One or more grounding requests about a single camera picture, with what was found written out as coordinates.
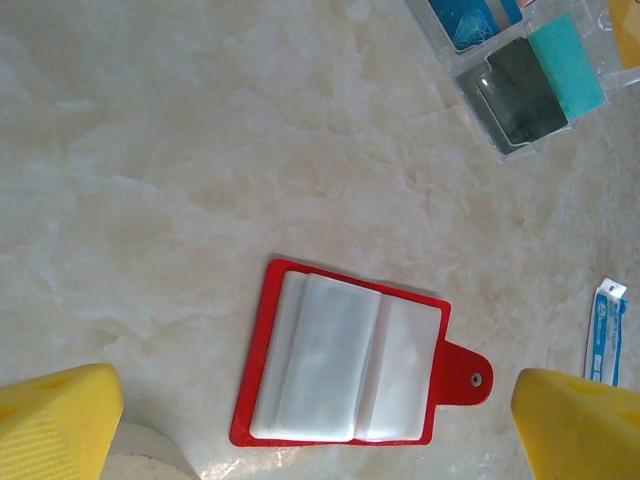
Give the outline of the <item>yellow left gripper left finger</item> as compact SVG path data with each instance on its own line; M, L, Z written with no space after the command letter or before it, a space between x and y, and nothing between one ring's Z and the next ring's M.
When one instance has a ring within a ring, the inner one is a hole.
M124 408L115 368L88 364L1 388L3 479L98 479Z

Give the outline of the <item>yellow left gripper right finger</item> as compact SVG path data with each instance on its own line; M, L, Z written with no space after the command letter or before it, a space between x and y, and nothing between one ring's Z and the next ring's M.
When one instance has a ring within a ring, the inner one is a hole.
M536 479L637 479L639 394L545 369L525 369L511 412Z

